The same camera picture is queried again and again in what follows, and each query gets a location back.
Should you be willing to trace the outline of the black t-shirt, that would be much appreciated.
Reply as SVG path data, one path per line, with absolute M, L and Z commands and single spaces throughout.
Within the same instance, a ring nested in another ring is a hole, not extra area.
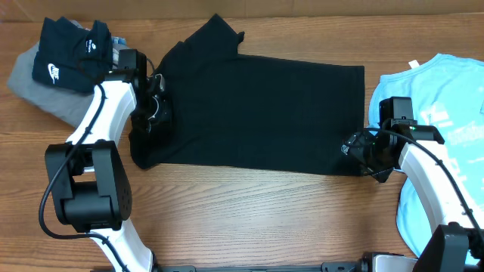
M 168 119 L 131 130 L 134 163 L 360 175 L 341 147 L 364 124 L 364 67 L 244 55 L 243 39 L 213 16 L 164 56 Z

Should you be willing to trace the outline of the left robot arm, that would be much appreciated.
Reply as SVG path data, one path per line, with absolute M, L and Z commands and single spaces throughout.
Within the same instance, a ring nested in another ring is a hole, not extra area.
M 165 79 L 147 74 L 147 57 L 123 49 L 117 65 L 94 80 L 94 98 L 76 130 L 45 151 L 49 183 L 39 225 L 57 240 L 94 240 L 114 271 L 159 271 L 156 255 L 132 220 L 132 191 L 117 145 L 127 122 L 150 138 L 173 124 Z

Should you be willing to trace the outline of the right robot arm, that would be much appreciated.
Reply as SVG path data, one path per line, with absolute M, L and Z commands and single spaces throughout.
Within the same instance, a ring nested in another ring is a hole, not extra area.
M 354 271 L 481 271 L 483 223 L 479 207 L 451 171 L 438 129 L 418 125 L 411 98 L 391 97 L 379 105 L 379 128 L 351 134 L 342 153 L 358 161 L 364 175 L 385 182 L 399 169 L 412 182 L 426 212 L 432 236 L 418 258 L 370 252 Z

